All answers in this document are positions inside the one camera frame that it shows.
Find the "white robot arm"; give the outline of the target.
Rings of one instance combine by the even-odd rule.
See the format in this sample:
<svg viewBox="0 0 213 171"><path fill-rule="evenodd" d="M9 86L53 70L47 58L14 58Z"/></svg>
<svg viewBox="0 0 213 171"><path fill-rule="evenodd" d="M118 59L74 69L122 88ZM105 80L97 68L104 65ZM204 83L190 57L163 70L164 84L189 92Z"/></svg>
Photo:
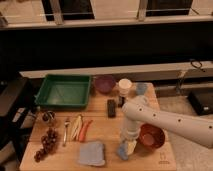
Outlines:
<svg viewBox="0 0 213 171"><path fill-rule="evenodd" d="M143 123L184 137L206 148L213 148L213 120L154 109L144 96L136 96L122 106L122 140L136 140Z"/></svg>

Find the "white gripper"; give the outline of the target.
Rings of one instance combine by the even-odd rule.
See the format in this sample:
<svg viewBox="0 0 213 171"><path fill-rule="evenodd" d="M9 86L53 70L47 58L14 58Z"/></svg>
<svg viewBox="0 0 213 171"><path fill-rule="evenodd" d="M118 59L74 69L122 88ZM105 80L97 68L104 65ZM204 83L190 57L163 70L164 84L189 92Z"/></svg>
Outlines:
<svg viewBox="0 0 213 171"><path fill-rule="evenodd" d="M134 153L137 142L136 140L139 136L139 122L124 117L121 126L120 137L122 141L127 142L127 154L131 155Z"/></svg>

